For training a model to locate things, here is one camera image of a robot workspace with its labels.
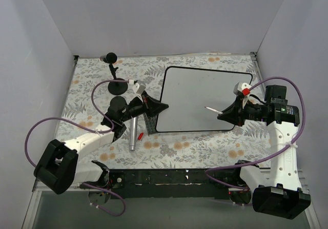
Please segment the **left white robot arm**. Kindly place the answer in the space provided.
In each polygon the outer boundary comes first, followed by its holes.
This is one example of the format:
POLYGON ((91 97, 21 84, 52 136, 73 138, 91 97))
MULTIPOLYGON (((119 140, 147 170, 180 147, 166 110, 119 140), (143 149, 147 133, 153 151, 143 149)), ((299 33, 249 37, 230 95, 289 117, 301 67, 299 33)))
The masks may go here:
POLYGON ((140 115, 155 117, 168 107, 168 104, 146 92, 130 102, 121 96, 114 97, 102 122, 92 132, 70 140, 54 139, 49 142, 34 169, 34 176, 56 194, 62 194, 77 183, 109 187, 110 170, 106 165, 95 160, 85 164, 79 161, 98 148, 120 139, 127 129, 126 121, 140 115))

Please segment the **white whiteboard black frame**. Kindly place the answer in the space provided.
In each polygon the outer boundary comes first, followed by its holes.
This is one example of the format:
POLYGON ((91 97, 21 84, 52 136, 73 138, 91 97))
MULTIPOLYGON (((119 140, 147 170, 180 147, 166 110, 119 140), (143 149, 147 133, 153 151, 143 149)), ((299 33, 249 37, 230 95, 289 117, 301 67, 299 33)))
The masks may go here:
POLYGON ((235 101, 239 82, 250 84, 253 76, 230 72, 170 66, 166 69, 160 101, 168 108, 158 115, 156 131, 229 131, 234 125, 217 119, 211 109, 222 111, 235 101))

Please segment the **red white marker pen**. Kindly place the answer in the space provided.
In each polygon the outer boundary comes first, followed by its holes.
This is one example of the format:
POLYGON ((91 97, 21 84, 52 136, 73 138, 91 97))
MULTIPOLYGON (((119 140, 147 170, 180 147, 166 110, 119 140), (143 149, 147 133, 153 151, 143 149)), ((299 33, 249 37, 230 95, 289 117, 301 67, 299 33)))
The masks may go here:
POLYGON ((221 111, 218 111, 218 110, 216 110, 216 109, 213 109, 213 108, 210 108, 210 107, 205 107, 207 110, 210 110, 210 111, 212 111, 212 112, 215 112, 215 113, 217 113, 217 114, 222 114, 222 112, 221 111))

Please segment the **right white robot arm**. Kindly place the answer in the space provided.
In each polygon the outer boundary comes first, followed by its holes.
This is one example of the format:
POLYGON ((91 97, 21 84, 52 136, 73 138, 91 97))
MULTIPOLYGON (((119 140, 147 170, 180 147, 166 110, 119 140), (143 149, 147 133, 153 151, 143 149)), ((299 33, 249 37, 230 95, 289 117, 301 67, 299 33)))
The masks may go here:
POLYGON ((277 153, 270 160, 270 176, 265 178, 257 164, 240 160, 232 173, 236 186, 250 189, 254 211, 294 219, 311 204, 311 197, 302 191, 297 170, 296 137, 300 112, 297 106, 288 104, 286 87, 271 85, 265 89, 263 104, 249 101, 250 85, 238 83, 234 88, 235 101, 218 116, 242 126, 246 120, 265 122, 271 139, 271 152, 277 153))

